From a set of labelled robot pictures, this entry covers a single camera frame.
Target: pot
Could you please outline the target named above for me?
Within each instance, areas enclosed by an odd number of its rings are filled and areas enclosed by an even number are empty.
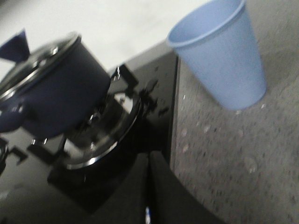
[[[0,83],[1,133],[22,126],[36,139],[59,135],[101,104],[110,86],[77,33],[23,58]]]

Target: stove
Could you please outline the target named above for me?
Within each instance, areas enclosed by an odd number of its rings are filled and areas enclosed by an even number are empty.
[[[105,102],[58,147],[33,140],[7,148],[2,137],[0,224],[79,224],[117,189],[137,153],[160,150],[169,161],[177,64],[168,52],[137,69],[117,67]]]

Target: granite countertop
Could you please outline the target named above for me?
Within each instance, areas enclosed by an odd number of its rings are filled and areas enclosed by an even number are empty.
[[[180,65],[171,168],[229,224],[299,223],[299,2],[247,2],[268,89],[220,107]]]

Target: plastic cup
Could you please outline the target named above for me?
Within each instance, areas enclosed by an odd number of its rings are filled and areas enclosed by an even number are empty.
[[[223,107],[240,110],[266,92],[245,0],[213,0],[179,21],[170,45]]]

